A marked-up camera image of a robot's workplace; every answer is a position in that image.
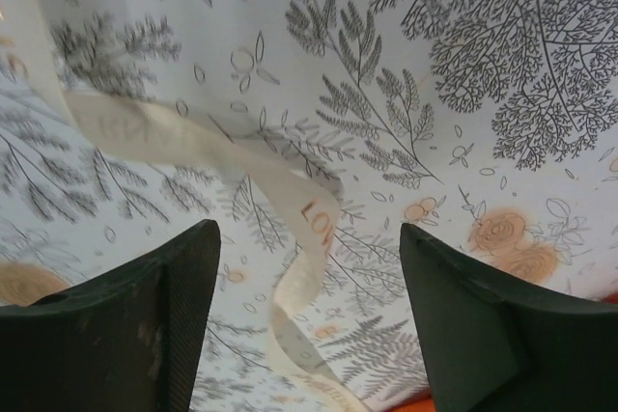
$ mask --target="orange surface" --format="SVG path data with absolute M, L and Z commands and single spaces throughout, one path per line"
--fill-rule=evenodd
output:
M 432 399 L 425 399 L 414 404 L 400 405 L 391 412 L 435 412 L 435 406 Z

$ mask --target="gift bag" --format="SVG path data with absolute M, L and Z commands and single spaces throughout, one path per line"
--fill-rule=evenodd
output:
M 386 410 L 427 387 L 401 223 L 536 285 L 616 290 L 615 11 L 0 0 L 0 288 L 38 288 L 0 298 L 208 217 L 192 407 Z

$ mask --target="printed pattern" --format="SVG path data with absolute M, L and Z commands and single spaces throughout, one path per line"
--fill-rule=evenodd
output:
M 285 346 L 380 411 L 427 387 L 402 223 L 537 285 L 618 289 L 617 2 L 42 5 L 67 87 L 172 102 L 337 196 L 323 292 Z M 223 248 L 191 410 L 325 410 L 265 359 L 268 299 L 299 250 L 253 179 L 97 150 L 24 87 L 11 47 L 0 29 L 0 302 L 209 217 Z

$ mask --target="rose illustration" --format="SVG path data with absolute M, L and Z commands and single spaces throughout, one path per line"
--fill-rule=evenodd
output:
M 33 264 L 16 262 L 0 265 L 0 300 L 30 306 L 69 285 L 53 272 Z
M 493 265 L 531 284 L 543 283 L 558 266 L 558 252 L 547 244 L 538 244 L 502 257 Z
M 472 251 L 483 250 L 493 255 L 511 252 L 523 239 L 525 220 L 513 211 L 487 213 L 472 228 L 470 245 Z
M 410 224 L 415 224 L 421 219 L 426 218 L 435 209 L 437 201 L 435 198 L 424 198 L 421 202 L 407 207 L 404 216 Z

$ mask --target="cream ribbon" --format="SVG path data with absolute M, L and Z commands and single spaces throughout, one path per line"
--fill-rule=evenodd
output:
M 338 381 L 299 367 L 277 337 L 318 296 L 339 218 L 336 199 L 279 162 L 181 118 L 169 107 L 128 98 L 63 91 L 55 72 L 48 29 L 38 0 L 0 0 L 2 35 L 31 88 L 100 150 L 132 161 L 239 167 L 267 196 L 303 252 L 275 287 L 267 332 L 272 369 L 343 412 L 366 406 Z

